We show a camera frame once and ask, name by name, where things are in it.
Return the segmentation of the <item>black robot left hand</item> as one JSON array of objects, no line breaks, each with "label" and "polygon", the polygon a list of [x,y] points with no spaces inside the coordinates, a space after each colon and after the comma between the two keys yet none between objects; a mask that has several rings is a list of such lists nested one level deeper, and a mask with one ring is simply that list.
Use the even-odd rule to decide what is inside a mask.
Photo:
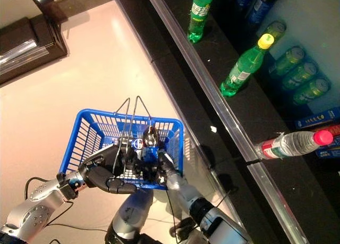
[{"label": "black robot left hand", "polygon": [[98,187],[114,194],[131,194],[137,190],[134,184],[119,178],[124,165],[121,150],[115,144],[93,153],[79,165],[78,171],[89,188]]}]

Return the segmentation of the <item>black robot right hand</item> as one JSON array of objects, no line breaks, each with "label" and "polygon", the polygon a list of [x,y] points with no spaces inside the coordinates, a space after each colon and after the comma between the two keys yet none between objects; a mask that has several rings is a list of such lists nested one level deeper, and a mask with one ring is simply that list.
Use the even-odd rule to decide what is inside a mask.
[{"label": "black robot right hand", "polygon": [[160,185],[166,178],[166,167],[175,168],[172,156],[158,147],[143,148],[139,152],[129,148],[122,157],[120,178],[136,186]]}]

